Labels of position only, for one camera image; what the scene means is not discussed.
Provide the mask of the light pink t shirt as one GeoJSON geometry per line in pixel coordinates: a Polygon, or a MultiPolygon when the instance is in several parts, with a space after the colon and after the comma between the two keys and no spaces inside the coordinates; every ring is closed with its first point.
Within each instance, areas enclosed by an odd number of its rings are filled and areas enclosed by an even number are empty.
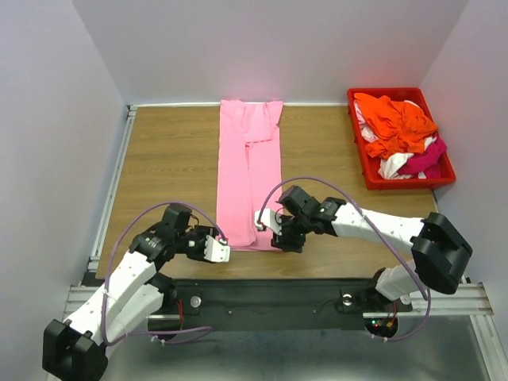
{"type": "Polygon", "coordinates": [[[220,105],[217,165],[217,224],[231,248],[271,251],[272,234],[255,226],[255,212],[282,181],[280,101],[220,105]]]}

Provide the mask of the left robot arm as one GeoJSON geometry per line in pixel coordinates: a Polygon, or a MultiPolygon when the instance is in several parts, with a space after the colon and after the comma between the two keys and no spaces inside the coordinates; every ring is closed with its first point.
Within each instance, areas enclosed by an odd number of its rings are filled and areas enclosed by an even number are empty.
{"type": "Polygon", "coordinates": [[[230,247],[215,221],[190,229],[194,207],[164,202],[161,221],[138,234],[104,283],[65,321],[43,333],[42,368],[60,380],[99,380],[114,349],[156,310],[171,311],[176,296],[160,269],[177,254],[207,263],[229,260],[230,247]]]}

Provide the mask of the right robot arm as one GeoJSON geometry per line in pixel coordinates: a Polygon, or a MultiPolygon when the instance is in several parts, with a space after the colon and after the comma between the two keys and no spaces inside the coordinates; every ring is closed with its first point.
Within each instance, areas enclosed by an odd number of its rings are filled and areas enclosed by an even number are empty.
{"type": "Polygon", "coordinates": [[[292,186],[279,197],[286,211],[264,208],[256,213],[257,229],[269,229],[271,246],[284,252],[301,252],[310,233],[352,237],[385,244],[395,257],[407,252],[410,261],[383,267],[371,278],[366,303],[382,310],[416,291],[455,294],[473,250],[443,214],[398,217],[358,207],[352,201],[328,197],[322,201],[292,186]]]}

